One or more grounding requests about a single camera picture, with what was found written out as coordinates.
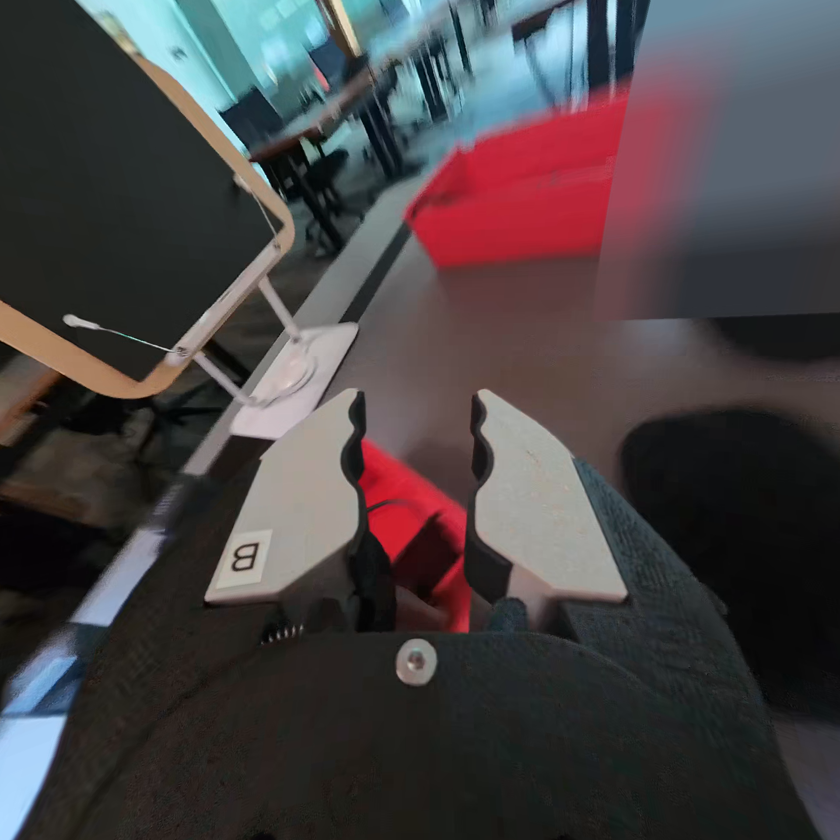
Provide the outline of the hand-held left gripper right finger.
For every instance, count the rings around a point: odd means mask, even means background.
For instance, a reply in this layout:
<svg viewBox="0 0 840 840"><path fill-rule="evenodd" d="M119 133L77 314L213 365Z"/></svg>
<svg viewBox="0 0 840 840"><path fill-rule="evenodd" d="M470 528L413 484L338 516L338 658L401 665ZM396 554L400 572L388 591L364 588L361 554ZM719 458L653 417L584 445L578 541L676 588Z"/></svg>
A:
<svg viewBox="0 0 840 840"><path fill-rule="evenodd" d="M471 400L465 577L494 605L517 599L542 630L568 603L617 606L629 592L577 459L496 393Z"/></svg>

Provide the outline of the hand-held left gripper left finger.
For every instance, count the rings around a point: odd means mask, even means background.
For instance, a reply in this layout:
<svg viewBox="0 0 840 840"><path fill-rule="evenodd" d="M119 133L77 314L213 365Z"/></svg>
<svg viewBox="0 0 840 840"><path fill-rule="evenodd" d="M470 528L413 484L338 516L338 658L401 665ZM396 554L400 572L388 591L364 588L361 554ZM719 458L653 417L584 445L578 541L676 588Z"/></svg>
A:
<svg viewBox="0 0 840 840"><path fill-rule="evenodd" d="M308 607L354 598L350 556L367 530L365 430L364 394L350 388L267 449L206 589L207 605Z"/></svg>

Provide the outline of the small red plastic bin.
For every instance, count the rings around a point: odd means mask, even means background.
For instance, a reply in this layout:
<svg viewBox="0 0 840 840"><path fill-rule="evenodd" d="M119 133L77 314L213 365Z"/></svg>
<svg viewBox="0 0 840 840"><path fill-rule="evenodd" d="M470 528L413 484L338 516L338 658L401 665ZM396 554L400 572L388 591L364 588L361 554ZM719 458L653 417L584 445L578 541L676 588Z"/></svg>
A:
<svg viewBox="0 0 840 840"><path fill-rule="evenodd" d="M364 441L369 525L392 563L395 582L444 617L454 634L469 630L472 592L465 575L466 510L384 450Z"/></svg>

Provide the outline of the black honeycomb wrist pad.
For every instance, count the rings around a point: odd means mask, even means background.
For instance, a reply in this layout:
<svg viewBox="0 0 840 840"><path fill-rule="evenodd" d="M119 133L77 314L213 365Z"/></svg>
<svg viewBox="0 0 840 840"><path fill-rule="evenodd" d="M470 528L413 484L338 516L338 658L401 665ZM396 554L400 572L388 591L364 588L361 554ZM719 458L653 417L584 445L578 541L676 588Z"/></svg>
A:
<svg viewBox="0 0 840 840"><path fill-rule="evenodd" d="M766 700L838 722L838 442L731 407L641 423L618 462L627 500L723 604Z"/></svg>

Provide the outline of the large red plastic bin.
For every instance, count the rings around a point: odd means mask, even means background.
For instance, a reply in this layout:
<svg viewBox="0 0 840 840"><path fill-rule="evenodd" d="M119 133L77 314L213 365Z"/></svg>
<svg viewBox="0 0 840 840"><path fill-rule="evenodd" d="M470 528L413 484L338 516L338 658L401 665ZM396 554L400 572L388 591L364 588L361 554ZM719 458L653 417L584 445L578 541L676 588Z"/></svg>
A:
<svg viewBox="0 0 840 840"><path fill-rule="evenodd" d="M597 255L628 93L546 109L451 150L404 214L434 265Z"/></svg>

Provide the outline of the wood-edged office desk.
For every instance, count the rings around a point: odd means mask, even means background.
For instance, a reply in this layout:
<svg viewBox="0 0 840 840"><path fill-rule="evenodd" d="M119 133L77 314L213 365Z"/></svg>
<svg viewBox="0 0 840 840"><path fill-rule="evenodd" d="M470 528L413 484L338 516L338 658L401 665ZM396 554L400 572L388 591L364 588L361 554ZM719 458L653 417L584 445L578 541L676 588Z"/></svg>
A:
<svg viewBox="0 0 840 840"><path fill-rule="evenodd" d="M331 154L320 155L315 162L304 161L303 144L308 142L320 149L338 128L357 117L363 123L386 184L418 174L423 165L404 156L384 105L400 63L400 59L393 58L377 64L355 59L353 64L358 72L338 92L296 117L249 153L249 162L258 165L281 197L300 200L307 207L319 232L318 236L310 234L309 237L316 239L328 254L337 255L345 245L335 218L354 214L363 220L365 211L351 210L334 185L345 159L338 156L332 164L334 154Z"/></svg>

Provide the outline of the black office chair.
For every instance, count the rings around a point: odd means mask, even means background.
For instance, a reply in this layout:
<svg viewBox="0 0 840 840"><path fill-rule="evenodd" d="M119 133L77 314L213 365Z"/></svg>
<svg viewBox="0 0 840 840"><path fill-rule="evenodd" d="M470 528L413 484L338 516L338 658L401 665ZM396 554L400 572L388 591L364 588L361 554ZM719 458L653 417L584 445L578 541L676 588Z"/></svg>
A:
<svg viewBox="0 0 840 840"><path fill-rule="evenodd" d="M279 138L285 128L278 111L256 87L221 111L220 116L250 154ZM316 142L318 153L310 160L303 143L304 139L293 140L256 164L272 189L288 204L302 203L309 210L311 221L304 229L306 241L335 256L344 247L335 220L341 216L364 220L364 212L351 208L336 184L350 161L350 153L344 148L325 153Z"/></svg>

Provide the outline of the dark-top office desk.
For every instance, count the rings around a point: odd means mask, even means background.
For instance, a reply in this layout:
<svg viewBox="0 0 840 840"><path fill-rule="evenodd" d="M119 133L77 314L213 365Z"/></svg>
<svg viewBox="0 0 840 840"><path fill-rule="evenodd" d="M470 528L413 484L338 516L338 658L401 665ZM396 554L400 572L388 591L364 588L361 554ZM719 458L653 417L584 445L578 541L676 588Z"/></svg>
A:
<svg viewBox="0 0 840 840"><path fill-rule="evenodd" d="M407 66L437 36L455 66L455 121L509 123L576 110L614 87L615 47L634 55L634 2L405 2L407 16L366 45Z"/></svg>

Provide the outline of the black tablet with tan frame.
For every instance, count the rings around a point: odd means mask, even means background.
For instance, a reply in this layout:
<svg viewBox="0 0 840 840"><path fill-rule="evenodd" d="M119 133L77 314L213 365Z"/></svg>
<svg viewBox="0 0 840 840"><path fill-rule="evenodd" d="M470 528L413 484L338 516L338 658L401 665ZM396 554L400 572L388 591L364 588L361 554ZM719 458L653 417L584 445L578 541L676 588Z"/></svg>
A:
<svg viewBox="0 0 840 840"><path fill-rule="evenodd" d="M2 2L2 342L157 395L284 256L286 204L77 2Z"/></svg>

